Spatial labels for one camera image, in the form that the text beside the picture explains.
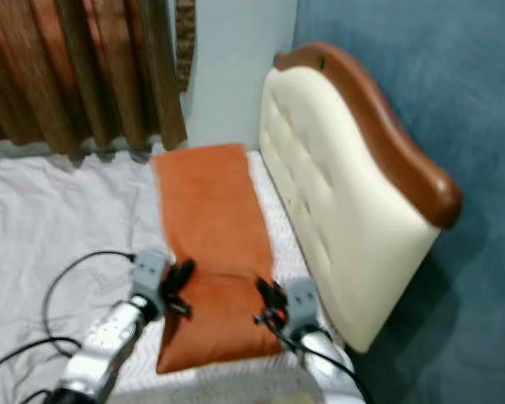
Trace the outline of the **orange pillow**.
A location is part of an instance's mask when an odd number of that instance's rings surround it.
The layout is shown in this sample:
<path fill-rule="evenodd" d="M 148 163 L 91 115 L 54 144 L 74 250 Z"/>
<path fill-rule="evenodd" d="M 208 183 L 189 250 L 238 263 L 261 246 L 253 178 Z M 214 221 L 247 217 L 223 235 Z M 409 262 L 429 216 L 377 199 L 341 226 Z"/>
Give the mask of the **orange pillow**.
<path fill-rule="evenodd" d="M 281 354 L 257 326 L 257 279 L 274 277 L 275 256 L 244 146 L 191 147 L 152 158 L 165 240 L 177 264 L 194 262 L 177 292 L 190 315 L 169 309 L 156 372 Z"/>

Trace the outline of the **grey bed sheet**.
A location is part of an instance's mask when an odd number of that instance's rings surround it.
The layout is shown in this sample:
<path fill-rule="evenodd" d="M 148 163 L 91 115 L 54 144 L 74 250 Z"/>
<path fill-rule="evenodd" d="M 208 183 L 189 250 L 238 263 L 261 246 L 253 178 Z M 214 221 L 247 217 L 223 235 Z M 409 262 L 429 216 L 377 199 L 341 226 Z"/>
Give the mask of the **grey bed sheet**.
<path fill-rule="evenodd" d="M 164 247 L 152 165 L 122 151 L 0 159 L 0 404 L 39 401 L 130 293 L 129 255 Z"/>

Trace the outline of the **cream tufted wood-trimmed headboard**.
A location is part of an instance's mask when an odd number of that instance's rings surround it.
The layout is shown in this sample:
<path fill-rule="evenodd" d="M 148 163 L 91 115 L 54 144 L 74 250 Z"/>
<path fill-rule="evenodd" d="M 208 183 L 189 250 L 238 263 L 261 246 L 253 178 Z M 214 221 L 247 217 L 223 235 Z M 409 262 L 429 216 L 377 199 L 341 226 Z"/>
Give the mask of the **cream tufted wood-trimmed headboard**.
<path fill-rule="evenodd" d="M 329 43 L 274 58 L 259 151 L 328 320 L 367 353 L 460 218 L 460 186 L 407 134 L 368 70 Z"/>

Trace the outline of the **brown pleated curtain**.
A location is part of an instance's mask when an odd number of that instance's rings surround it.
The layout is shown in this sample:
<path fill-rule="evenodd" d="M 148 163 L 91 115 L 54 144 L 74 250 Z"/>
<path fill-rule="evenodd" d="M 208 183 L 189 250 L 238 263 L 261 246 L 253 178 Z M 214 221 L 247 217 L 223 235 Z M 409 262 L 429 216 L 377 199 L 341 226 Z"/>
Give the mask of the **brown pleated curtain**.
<path fill-rule="evenodd" d="M 0 142 L 174 150 L 195 46 L 196 0 L 0 0 Z"/>

